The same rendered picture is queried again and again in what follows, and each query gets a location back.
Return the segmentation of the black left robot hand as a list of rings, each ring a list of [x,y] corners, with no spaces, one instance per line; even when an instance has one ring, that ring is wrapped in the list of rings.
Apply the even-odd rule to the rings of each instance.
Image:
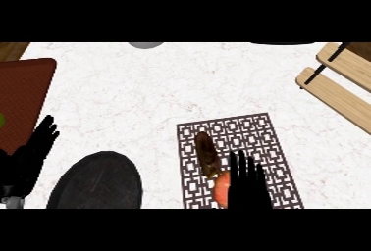
[[[27,143],[16,149],[14,153],[8,155],[0,149],[0,199],[24,198],[30,194],[42,161],[57,136],[53,116],[47,115],[32,132]]]

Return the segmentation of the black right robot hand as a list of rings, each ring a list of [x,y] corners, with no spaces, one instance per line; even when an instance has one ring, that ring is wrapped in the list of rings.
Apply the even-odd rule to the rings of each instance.
[[[243,151],[228,153],[227,208],[239,210],[270,210],[261,165],[246,157]]]

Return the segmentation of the brown patterned placemat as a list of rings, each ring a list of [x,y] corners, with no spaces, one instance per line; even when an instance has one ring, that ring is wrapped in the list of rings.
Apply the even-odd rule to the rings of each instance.
[[[177,125],[183,205],[186,209],[220,209],[214,201],[214,178],[200,173],[194,152],[194,136],[203,131],[212,139],[221,161],[228,169],[228,152],[242,150],[264,171],[265,188],[273,209],[302,209],[292,174],[285,161],[267,113]]]

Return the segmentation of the black round plate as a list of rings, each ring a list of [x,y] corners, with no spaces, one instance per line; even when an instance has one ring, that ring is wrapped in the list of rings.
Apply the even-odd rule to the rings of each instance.
[[[128,158],[113,151],[85,156],[53,187],[47,209],[138,209],[140,174]]]

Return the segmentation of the red-brown cutting board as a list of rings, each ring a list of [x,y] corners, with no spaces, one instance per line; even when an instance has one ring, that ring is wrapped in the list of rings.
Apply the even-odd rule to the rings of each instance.
[[[51,58],[0,63],[0,149],[8,155],[30,138],[54,68]]]

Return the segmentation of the grey round object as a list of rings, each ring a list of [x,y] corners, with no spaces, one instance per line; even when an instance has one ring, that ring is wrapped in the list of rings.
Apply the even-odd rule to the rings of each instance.
[[[128,42],[129,46],[137,49],[152,49],[163,44],[163,42]]]

